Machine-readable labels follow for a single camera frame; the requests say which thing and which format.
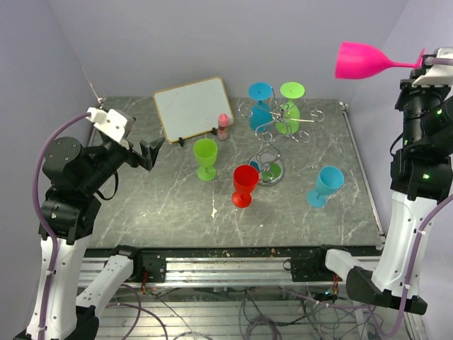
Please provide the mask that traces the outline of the green wine glass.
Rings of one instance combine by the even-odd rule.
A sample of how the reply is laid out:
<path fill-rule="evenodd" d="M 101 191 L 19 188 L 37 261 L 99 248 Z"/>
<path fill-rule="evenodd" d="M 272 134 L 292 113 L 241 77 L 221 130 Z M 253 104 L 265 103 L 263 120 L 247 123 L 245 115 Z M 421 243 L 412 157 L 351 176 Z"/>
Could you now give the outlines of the green wine glass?
<path fill-rule="evenodd" d="M 302 84 L 289 81 L 280 87 L 280 93 L 287 102 L 280 106 L 283 109 L 283 119 L 281 123 L 276 123 L 277 131 L 283 135 L 293 135 L 299 129 L 300 112 L 297 102 L 305 94 L 305 88 Z"/>
<path fill-rule="evenodd" d="M 216 142 L 207 138 L 200 139 L 194 144 L 193 153 L 198 164 L 198 178 L 202 181 L 213 180 L 217 175 L 214 167 L 218 153 Z"/>

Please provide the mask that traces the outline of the pink wine glass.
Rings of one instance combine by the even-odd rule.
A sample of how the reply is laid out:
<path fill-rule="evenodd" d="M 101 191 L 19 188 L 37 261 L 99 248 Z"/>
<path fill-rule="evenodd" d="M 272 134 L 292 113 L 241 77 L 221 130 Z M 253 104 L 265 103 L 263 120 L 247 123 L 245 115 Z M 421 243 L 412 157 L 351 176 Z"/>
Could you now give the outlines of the pink wine glass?
<path fill-rule="evenodd" d="M 420 51 L 414 63 L 395 62 L 375 46 L 345 41 L 338 50 L 335 78 L 366 79 L 390 68 L 416 69 L 422 64 L 424 52 L 424 49 Z"/>

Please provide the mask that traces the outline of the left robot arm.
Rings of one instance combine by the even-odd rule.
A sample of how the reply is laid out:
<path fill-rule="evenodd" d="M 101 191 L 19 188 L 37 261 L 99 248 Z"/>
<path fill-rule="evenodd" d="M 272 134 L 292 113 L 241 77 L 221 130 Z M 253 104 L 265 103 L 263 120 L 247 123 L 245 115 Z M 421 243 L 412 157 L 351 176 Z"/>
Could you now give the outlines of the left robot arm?
<path fill-rule="evenodd" d="M 45 150 L 41 171 L 51 186 L 39 204 L 42 269 L 33 315 L 17 339 L 94 339 L 106 305 L 125 281 L 145 274 L 141 250 L 120 245 L 102 271 L 78 293 L 79 274 L 95 218 L 104 200 L 100 187 L 117 178 L 123 164 L 150 171 L 164 143 L 140 142 L 141 152 L 109 137 L 83 147 L 73 137 L 61 137 Z"/>

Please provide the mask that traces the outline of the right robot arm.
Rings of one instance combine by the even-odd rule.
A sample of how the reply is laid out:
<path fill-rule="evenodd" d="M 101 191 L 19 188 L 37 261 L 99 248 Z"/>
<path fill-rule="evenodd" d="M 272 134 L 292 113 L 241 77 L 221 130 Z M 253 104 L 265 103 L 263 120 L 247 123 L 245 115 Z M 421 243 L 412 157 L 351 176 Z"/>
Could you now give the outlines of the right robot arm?
<path fill-rule="evenodd" d="M 431 76 L 432 70 L 420 67 L 400 82 L 402 146 L 391 162 L 391 219 L 377 267 L 366 269 L 333 246 L 323 246 L 311 267 L 323 281 L 337 274 L 351 300 L 417 315 L 428 307 L 418 283 L 430 220 L 452 187 L 452 72 Z"/>

